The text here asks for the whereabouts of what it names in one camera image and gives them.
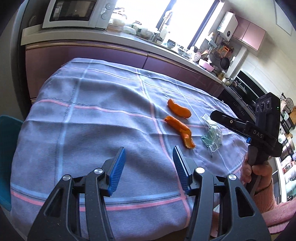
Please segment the right hand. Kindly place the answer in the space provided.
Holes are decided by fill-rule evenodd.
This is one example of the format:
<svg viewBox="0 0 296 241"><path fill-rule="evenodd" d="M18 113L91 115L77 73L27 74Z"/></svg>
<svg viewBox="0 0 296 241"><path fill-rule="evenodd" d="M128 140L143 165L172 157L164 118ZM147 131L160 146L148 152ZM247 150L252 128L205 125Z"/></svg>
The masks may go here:
<svg viewBox="0 0 296 241"><path fill-rule="evenodd" d="M263 164L250 166L248 164L248 153L245 153L243 163L241 166L241 182L243 184L250 183L252 179L252 174L261 177L258 187L256 189L257 193L266 189L272 183L273 170L269 162L265 161Z"/></svg>

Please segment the pink sleeve right forearm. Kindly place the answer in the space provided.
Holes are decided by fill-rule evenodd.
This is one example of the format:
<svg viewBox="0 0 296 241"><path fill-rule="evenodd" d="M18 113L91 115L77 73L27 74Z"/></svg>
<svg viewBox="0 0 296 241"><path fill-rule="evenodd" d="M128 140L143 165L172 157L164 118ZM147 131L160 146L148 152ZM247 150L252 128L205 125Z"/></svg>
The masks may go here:
<svg viewBox="0 0 296 241"><path fill-rule="evenodd" d="M270 234L282 232L295 214L295 199L280 204L276 203L273 193L273 180L267 188L255 194L253 199Z"/></svg>

